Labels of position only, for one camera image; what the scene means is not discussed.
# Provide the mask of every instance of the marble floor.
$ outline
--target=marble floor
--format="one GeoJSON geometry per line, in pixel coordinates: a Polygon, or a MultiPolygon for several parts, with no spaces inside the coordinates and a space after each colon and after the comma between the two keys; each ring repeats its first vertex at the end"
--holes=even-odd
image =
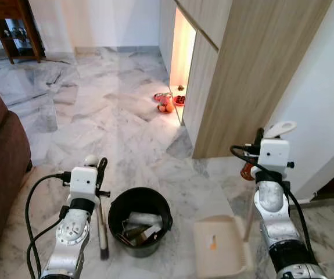
{"type": "MultiPolygon", "coordinates": [[[[254,184],[238,176],[243,164],[236,159],[191,159],[191,142],[177,115],[158,113],[152,101],[153,94],[168,91],[167,82],[158,51],[88,49],[75,59],[41,64],[10,65],[0,59],[0,95],[20,117],[35,166],[5,227],[0,278],[28,278],[24,203],[32,185],[46,174],[81,165],[89,153],[109,160],[102,189],[112,196],[103,200],[105,212],[126,189],[150,187],[166,197],[174,222],[158,251],[146,259],[128,256],[109,236],[110,258],[103,262],[94,214],[82,278],[196,278],[194,221],[212,214],[245,219],[254,184]]],[[[67,194],[60,181],[37,188],[31,204],[34,233],[56,221],[67,194]]],[[[315,254],[334,279],[334,206],[304,212],[315,254]]],[[[254,269],[235,278],[275,278],[258,218],[249,242],[254,269]]],[[[38,241],[42,265],[54,243],[54,231],[38,241]]]]}

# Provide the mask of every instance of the lit alcove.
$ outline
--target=lit alcove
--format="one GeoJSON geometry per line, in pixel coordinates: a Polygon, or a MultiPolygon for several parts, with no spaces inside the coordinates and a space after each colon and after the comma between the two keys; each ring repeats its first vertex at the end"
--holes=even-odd
{"type": "MultiPolygon", "coordinates": [[[[188,22],[181,11],[176,8],[169,84],[173,97],[178,95],[186,96],[195,36],[196,30],[192,27],[190,22],[188,22]]],[[[179,122],[182,123],[184,107],[175,107],[179,122]]]]}

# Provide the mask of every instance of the orange object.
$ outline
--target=orange object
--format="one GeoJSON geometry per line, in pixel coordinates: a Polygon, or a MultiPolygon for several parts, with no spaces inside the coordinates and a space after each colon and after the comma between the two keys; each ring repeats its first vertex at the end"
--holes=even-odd
{"type": "Polygon", "coordinates": [[[166,110],[167,110],[168,112],[172,112],[172,111],[174,110],[174,106],[172,105],[172,103],[168,103],[168,104],[166,105],[166,110]]]}
{"type": "Polygon", "coordinates": [[[158,105],[158,106],[157,106],[157,109],[158,109],[159,112],[161,112],[161,113],[170,113],[170,112],[166,111],[166,106],[164,106],[164,105],[158,105]]]}
{"type": "Polygon", "coordinates": [[[246,163],[244,165],[244,167],[242,168],[242,170],[240,171],[241,176],[245,179],[245,180],[254,180],[254,178],[250,175],[250,169],[253,167],[252,164],[250,163],[246,163]]]}
{"type": "Polygon", "coordinates": [[[216,244],[216,236],[212,236],[211,244],[209,245],[209,249],[216,250],[217,244],[216,244]]]}

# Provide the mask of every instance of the orange fruit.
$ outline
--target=orange fruit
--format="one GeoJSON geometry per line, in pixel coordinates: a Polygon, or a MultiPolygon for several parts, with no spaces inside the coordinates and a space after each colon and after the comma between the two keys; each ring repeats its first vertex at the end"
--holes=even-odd
{"type": "Polygon", "coordinates": [[[174,110],[174,106],[171,103],[169,103],[169,104],[166,105],[166,110],[168,112],[172,112],[174,110]]]}

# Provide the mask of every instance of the wooden cabinet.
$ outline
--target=wooden cabinet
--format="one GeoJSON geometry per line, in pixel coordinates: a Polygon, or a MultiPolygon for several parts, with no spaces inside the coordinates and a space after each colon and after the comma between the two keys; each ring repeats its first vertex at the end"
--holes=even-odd
{"type": "Polygon", "coordinates": [[[198,31],[192,56],[183,120],[195,146],[209,89],[216,68],[217,51],[198,31]]]}
{"type": "Polygon", "coordinates": [[[159,48],[168,75],[171,74],[176,7],[177,4],[173,0],[160,1],[159,48]]]}
{"type": "Polygon", "coordinates": [[[179,0],[202,31],[220,48],[232,0],[179,0]]]}
{"type": "Polygon", "coordinates": [[[44,49],[28,0],[0,0],[0,41],[11,64],[14,64],[14,59],[35,59],[40,62],[44,49]],[[8,26],[8,19],[19,22],[15,31],[8,26]],[[17,47],[15,41],[18,40],[24,43],[24,47],[17,47]]]}
{"type": "Polygon", "coordinates": [[[269,121],[331,0],[161,0],[169,74],[174,2],[197,30],[182,117],[193,158],[230,156],[269,121]]]}

